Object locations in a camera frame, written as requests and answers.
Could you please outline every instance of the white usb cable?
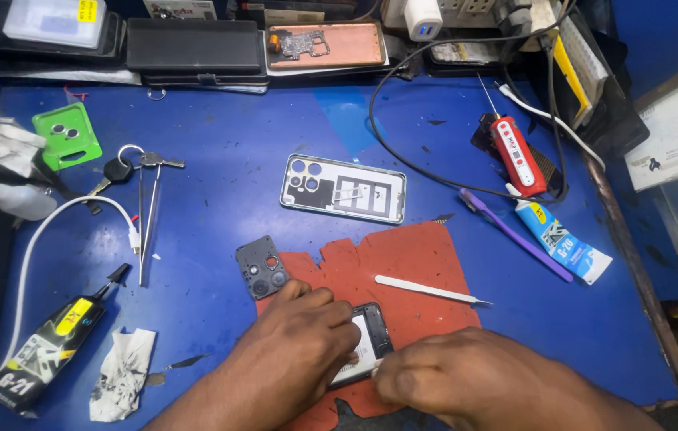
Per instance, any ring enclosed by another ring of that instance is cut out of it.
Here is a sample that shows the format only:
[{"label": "white usb cable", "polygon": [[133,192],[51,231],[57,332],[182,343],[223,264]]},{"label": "white usb cable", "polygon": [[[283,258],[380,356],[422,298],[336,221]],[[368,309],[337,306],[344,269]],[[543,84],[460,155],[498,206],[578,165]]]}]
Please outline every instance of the white usb cable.
[{"label": "white usb cable", "polygon": [[3,364],[1,364],[0,370],[1,368],[5,367],[8,364],[8,361],[14,355],[14,350],[17,348],[17,340],[19,338],[19,328],[20,325],[22,324],[22,306],[23,303],[25,302],[25,281],[28,275],[28,264],[30,263],[30,254],[33,252],[33,246],[36,245],[38,236],[41,235],[41,232],[43,232],[44,229],[46,229],[46,226],[57,216],[57,214],[62,212],[62,210],[64,210],[68,206],[71,206],[75,203],[85,200],[100,200],[103,202],[110,203],[114,205],[116,208],[118,208],[118,211],[121,212],[123,218],[126,219],[126,223],[129,225],[129,244],[131,245],[131,248],[133,249],[135,247],[140,246],[140,234],[139,232],[136,231],[133,222],[129,218],[129,215],[126,213],[126,211],[123,209],[123,206],[121,206],[120,203],[115,202],[110,198],[106,198],[103,196],[81,196],[80,198],[75,198],[73,200],[65,202],[54,212],[52,212],[46,218],[46,220],[44,220],[44,222],[42,222],[41,225],[38,226],[36,233],[33,234],[33,236],[30,238],[30,242],[28,242],[27,249],[25,249],[25,257],[22,259],[22,269],[19,272],[19,287],[17,289],[17,309],[14,314],[14,330],[12,331],[12,341],[9,343],[8,350],[6,351],[6,358],[4,358]]},{"label": "white usb cable", "polygon": [[[530,111],[530,112],[532,112],[532,113],[536,113],[536,114],[538,114],[538,115],[541,115],[542,117],[546,117],[546,118],[551,118],[551,117],[552,117],[552,116],[549,115],[548,113],[543,112],[543,111],[539,111],[539,110],[535,109],[534,107],[532,107],[532,106],[530,106],[530,105],[527,105],[527,104],[523,103],[522,101],[520,101],[520,99],[518,99],[517,96],[515,96],[514,93],[512,93],[512,90],[509,89],[509,86],[506,85],[506,83],[505,83],[504,85],[498,87],[498,90],[499,90],[501,93],[503,93],[506,97],[509,97],[514,103],[517,103],[518,105],[520,105],[521,107],[527,109],[528,111]],[[594,152],[594,151],[592,151],[592,149],[589,148],[589,146],[586,145],[586,144],[581,140],[581,138],[579,138],[578,135],[576,135],[575,132],[573,132],[573,130],[570,129],[570,127],[568,127],[567,124],[565,124],[564,121],[560,120],[559,117],[555,116],[554,119],[557,121],[557,123],[558,123],[563,129],[565,129],[565,132],[567,132],[567,133],[570,135],[570,137],[572,137],[573,140],[574,140],[575,142],[577,142],[577,143],[581,146],[581,148],[583,148],[583,151],[586,151],[591,157],[594,158],[594,160],[597,160],[597,163],[599,163],[599,165],[602,166],[602,171],[604,172],[604,171],[605,171],[605,162],[603,162],[602,159],[600,159],[599,156],[597,156],[597,153]]]}]

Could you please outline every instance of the blue glue tube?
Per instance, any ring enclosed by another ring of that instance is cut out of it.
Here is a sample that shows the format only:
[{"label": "blue glue tube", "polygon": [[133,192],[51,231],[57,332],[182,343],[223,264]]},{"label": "blue glue tube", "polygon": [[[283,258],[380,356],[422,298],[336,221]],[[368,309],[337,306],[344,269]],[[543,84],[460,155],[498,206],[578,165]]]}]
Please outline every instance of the blue glue tube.
[{"label": "blue glue tube", "polygon": [[[506,189],[514,196],[521,196],[511,184],[506,184]],[[586,284],[591,285],[597,281],[613,261],[610,256],[571,235],[559,220],[538,202],[517,200],[514,211],[533,232],[549,256],[586,281]]]}]

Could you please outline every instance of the camera lens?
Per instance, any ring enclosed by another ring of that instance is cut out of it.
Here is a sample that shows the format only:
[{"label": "camera lens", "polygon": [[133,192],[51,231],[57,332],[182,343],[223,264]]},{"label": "camera lens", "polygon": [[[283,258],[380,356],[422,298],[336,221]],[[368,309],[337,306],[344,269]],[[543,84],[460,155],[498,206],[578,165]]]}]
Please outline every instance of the camera lens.
[{"label": "camera lens", "polygon": [[270,290],[269,286],[267,286],[267,281],[264,280],[257,280],[254,282],[254,293],[257,295],[264,295],[267,293],[268,290]]},{"label": "camera lens", "polygon": [[286,284],[286,274],[284,274],[282,271],[276,271],[271,277],[270,277],[270,282],[272,283],[273,286],[276,288],[281,287],[282,285]]}]

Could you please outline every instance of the blue tape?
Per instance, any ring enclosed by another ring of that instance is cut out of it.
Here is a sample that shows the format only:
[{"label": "blue tape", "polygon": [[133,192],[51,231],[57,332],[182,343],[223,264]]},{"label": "blue tape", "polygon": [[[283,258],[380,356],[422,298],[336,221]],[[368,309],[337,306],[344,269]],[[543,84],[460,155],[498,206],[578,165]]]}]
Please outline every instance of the blue tape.
[{"label": "blue tape", "polygon": [[[358,87],[319,87],[313,92],[328,122],[355,163],[359,162],[357,155],[361,151],[379,144],[368,118],[368,103]],[[386,130],[379,119],[373,119],[386,139]]]}]

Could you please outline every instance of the green plastic piece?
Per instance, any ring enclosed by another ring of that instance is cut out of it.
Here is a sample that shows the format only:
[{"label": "green plastic piece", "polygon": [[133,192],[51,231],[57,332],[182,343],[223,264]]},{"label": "green plastic piece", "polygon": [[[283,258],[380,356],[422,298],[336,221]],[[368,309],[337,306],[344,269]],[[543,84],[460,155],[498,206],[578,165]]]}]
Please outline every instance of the green plastic piece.
[{"label": "green plastic piece", "polygon": [[[36,114],[32,121],[36,127],[36,134],[46,138],[43,157],[53,170],[63,170],[102,156],[102,149],[91,128],[84,103],[77,102]],[[65,132],[54,132],[52,127],[58,124],[64,126],[65,130],[76,129],[78,136],[68,138]]]}]

